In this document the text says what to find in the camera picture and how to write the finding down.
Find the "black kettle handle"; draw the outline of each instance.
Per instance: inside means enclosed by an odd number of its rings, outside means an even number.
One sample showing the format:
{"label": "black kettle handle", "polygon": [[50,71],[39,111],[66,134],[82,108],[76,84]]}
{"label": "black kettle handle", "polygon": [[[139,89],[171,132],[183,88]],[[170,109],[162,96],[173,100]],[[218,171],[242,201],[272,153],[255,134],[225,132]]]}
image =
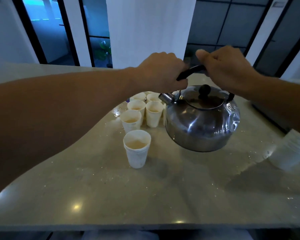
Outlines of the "black kettle handle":
{"label": "black kettle handle", "polygon": [[[194,72],[199,72],[199,71],[206,71],[206,67],[204,65],[196,65],[184,72],[181,72],[180,75],[176,78],[177,81],[180,81],[182,79],[186,79],[188,76],[190,76]],[[232,101],[235,95],[233,93],[229,93],[229,96],[227,98],[227,103]]]}

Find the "hand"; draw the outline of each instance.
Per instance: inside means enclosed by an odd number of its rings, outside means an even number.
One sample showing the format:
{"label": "hand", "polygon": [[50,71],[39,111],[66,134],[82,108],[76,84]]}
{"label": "hand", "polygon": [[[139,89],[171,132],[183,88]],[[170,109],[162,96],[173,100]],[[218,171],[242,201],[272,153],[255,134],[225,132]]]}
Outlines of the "hand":
{"label": "hand", "polygon": [[183,60],[174,53],[153,53],[138,67],[138,75],[142,78],[140,86],[144,91],[168,93],[188,86],[188,79],[177,81],[179,74],[188,69]]}
{"label": "hand", "polygon": [[262,77],[238,48],[224,46],[212,53],[199,49],[195,54],[212,81],[228,92],[242,96]]}

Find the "countertop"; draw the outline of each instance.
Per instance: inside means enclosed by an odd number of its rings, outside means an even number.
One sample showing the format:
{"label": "countertop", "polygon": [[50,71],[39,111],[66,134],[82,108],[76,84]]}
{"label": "countertop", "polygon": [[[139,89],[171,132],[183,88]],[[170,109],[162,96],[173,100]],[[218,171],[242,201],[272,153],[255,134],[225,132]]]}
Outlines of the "countertop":
{"label": "countertop", "polygon": [[[95,68],[7,64],[2,79]],[[209,84],[203,74],[189,85]],[[284,136],[249,101],[235,96],[241,121],[228,144],[198,153],[163,127],[142,129],[152,142],[146,164],[129,167],[119,114],[110,111],[79,141],[27,171],[0,193],[0,230],[300,227],[300,164],[291,172],[266,158]]]}

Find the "kettle body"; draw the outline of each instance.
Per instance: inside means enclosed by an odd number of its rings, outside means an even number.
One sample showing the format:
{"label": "kettle body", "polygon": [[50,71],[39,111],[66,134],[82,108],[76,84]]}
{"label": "kettle body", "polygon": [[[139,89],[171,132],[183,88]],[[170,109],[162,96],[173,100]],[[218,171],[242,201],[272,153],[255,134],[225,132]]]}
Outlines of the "kettle body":
{"label": "kettle body", "polygon": [[229,99],[231,94],[208,87],[209,95],[203,97],[200,85],[189,86],[175,96],[171,93],[159,96],[167,104],[167,133],[185,149],[218,150],[226,145],[239,124],[240,112],[235,101]]}

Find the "kettle lid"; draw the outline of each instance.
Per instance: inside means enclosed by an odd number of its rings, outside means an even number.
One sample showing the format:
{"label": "kettle lid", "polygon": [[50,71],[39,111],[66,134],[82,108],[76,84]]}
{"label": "kettle lid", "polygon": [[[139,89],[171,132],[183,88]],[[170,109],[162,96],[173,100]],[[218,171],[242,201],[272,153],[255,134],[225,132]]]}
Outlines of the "kettle lid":
{"label": "kettle lid", "polygon": [[196,109],[216,109],[225,101],[225,98],[221,96],[219,91],[219,89],[211,88],[207,84],[202,86],[191,86],[185,91],[184,100]]}

